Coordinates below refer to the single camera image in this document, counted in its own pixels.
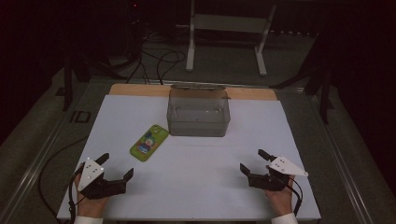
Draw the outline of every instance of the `white metal frame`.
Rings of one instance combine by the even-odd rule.
[[[195,14],[194,10],[195,0],[191,0],[191,17],[190,17],[190,44],[187,55],[186,70],[191,72],[194,67],[195,54],[195,29],[202,30],[218,30],[218,31],[236,31],[247,33],[262,34],[262,41],[255,47],[257,65],[259,67],[259,74],[262,77],[267,76],[264,58],[262,57],[262,49],[264,48],[265,40],[271,27],[271,21],[274,17],[276,6],[273,5],[268,18],[246,18],[246,17],[231,17],[219,15]]]

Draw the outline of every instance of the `white sleeve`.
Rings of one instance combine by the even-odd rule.
[[[75,224],[102,224],[102,218],[76,216]]]
[[[294,213],[287,214],[282,217],[271,219],[272,224],[297,224],[297,219]]]

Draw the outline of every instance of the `clear plastic box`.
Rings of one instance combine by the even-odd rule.
[[[224,87],[173,85],[166,115],[173,136],[222,137],[230,122]]]

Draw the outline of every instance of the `white table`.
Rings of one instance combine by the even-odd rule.
[[[236,100],[224,137],[169,136],[146,162],[129,154],[135,141],[152,125],[167,128],[164,96],[108,95],[93,125],[80,161],[104,153],[105,179],[121,179],[134,167],[127,192],[109,201],[104,218],[115,220],[264,220],[274,217],[262,190],[250,188],[239,171],[244,163],[266,174],[262,148],[303,167],[279,101]],[[319,219],[306,177],[296,181],[304,191],[297,218]],[[67,193],[58,218],[70,218]]]

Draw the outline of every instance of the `phone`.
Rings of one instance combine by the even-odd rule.
[[[131,147],[129,152],[140,161],[146,161],[169,135],[165,128],[152,125],[143,136]]]

